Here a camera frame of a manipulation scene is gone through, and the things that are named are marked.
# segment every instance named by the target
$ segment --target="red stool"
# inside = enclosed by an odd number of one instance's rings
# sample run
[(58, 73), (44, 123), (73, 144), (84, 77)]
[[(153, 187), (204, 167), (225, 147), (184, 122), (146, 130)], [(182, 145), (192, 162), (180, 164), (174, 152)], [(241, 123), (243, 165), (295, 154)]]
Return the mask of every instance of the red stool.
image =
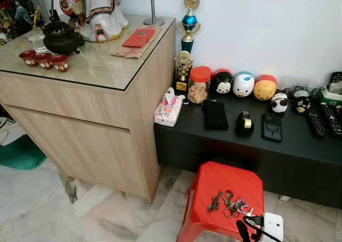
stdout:
[[(223, 213), (226, 206), (222, 198), (219, 199), (218, 211), (208, 210), (208, 205), (212, 203), (212, 196), (217, 196), (219, 191), (226, 190), (233, 192), (233, 202), (242, 197), (250, 205), (245, 208), (247, 212), (251, 207), (254, 208), (255, 215), (264, 212), (262, 180), (254, 172), (207, 162), (200, 166), (188, 190), (188, 203), (177, 242), (192, 242), (202, 230), (211, 230), (242, 240), (236, 221), (242, 220), (243, 214), (239, 214), (238, 218), (227, 218)], [(247, 228), (250, 235), (255, 233), (252, 228)]]

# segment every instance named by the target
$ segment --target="green cloth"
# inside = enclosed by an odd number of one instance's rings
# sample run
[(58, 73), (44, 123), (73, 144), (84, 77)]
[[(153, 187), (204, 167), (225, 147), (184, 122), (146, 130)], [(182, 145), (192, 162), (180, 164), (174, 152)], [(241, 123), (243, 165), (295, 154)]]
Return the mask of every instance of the green cloth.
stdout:
[(14, 169), (32, 170), (40, 166), (45, 159), (44, 153), (27, 135), (0, 147), (0, 165)]

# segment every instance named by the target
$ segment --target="wooden cabinet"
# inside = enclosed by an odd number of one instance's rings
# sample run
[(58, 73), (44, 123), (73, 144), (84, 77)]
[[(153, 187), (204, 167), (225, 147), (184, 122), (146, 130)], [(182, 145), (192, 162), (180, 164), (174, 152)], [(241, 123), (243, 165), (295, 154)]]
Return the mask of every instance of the wooden cabinet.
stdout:
[(153, 114), (173, 79), (175, 21), (165, 18), (139, 59), (110, 56), (146, 17), (127, 18), (118, 40), (69, 56), (66, 73), (4, 61), (30, 48), (25, 35), (1, 47), (0, 103), (67, 176), (151, 202), (161, 172)]

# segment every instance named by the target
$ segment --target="plastic jar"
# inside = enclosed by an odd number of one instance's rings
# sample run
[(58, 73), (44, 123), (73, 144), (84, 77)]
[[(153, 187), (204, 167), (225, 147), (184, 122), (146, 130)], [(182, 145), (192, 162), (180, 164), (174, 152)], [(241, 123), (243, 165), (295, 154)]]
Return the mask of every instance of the plastic jar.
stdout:
[(190, 71), (188, 99), (193, 103), (202, 103), (208, 97), (212, 70), (209, 67), (195, 67)]

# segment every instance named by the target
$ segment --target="red tea cup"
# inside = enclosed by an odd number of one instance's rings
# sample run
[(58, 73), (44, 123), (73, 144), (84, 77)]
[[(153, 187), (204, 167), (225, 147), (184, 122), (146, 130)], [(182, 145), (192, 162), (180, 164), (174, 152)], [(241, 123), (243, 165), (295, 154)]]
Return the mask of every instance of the red tea cup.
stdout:
[(38, 61), (41, 67), (45, 69), (51, 69), (53, 67), (53, 64), (51, 62), (51, 57), (52, 57), (51, 53), (45, 52), (45, 53), (38, 54), (36, 56), (36, 60)]
[(23, 51), (21, 54), (19, 54), (19, 57), (23, 59), (27, 66), (35, 67), (38, 65), (36, 60), (36, 52), (34, 50)]
[(69, 68), (68, 63), (66, 62), (67, 58), (67, 55), (60, 54), (57, 56), (53, 56), (50, 61), (54, 64), (55, 69), (57, 69), (58, 71), (67, 72)]

